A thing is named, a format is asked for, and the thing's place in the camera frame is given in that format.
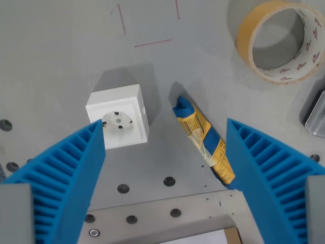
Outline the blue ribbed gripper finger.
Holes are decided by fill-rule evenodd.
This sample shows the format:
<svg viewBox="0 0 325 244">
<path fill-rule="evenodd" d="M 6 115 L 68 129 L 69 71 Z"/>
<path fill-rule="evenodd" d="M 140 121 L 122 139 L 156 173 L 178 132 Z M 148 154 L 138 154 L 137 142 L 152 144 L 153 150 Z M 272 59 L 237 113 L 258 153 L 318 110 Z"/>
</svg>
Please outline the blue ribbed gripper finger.
<svg viewBox="0 0 325 244">
<path fill-rule="evenodd" d="M 48 148 L 4 181 L 31 187 L 36 243 L 77 243 L 105 157 L 99 119 Z"/>
<path fill-rule="evenodd" d="M 307 243 L 306 180 L 324 175 L 324 167 L 231 118 L 226 156 L 264 243 Z"/>
</svg>

